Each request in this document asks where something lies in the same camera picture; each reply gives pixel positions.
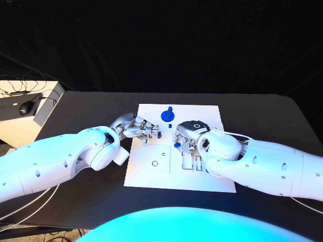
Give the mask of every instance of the black mouse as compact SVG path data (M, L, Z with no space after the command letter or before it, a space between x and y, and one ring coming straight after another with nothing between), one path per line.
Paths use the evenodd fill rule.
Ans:
M35 106L35 102L32 101L26 101L22 105L20 105L20 115L25 116L29 114L32 107Z

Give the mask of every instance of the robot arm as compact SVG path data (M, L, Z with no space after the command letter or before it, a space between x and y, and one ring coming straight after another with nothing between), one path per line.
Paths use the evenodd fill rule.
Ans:
M127 113L110 127L39 140L0 157L0 202L53 187L88 167L101 170L112 160L121 165L128 152L120 141L144 133L156 134L157 126Z
M177 134L193 144L189 150L198 148L213 176L275 196L323 201L323 157L248 137L242 142L226 132L209 130L208 125L202 131L198 126L196 121L183 122Z

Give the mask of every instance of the black curtain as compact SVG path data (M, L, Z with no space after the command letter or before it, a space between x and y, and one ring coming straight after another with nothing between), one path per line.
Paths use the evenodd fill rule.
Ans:
M76 91L287 95L323 140L316 1L0 2L0 74L27 71Z

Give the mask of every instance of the blue knob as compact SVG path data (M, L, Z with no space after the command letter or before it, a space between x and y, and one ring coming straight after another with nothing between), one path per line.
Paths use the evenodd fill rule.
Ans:
M170 122L175 119L175 113L173 113L173 108L169 107L167 111L162 113L162 120L164 122Z

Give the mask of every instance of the black tabletop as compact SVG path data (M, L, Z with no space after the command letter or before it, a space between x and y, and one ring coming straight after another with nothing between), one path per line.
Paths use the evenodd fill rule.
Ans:
M228 132L323 156L323 146L294 101L278 95L65 92L37 140L110 125L121 114L137 113L140 103L218 105ZM130 151L131 139L123 140L121 146ZM323 240L323 215L290 198L271 196L239 184L235 184L235 194L124 187L125 170L127 161L121 166L112 162L101 171L89 168L82 170L72 180L61 184L50 202L26 223L94 229L131 212L179 206L251 217L310 239ZM30 194L3 202L0 216L37 195ZM4 222L20 221L48 196ZM300 200L323 210L322 202Z

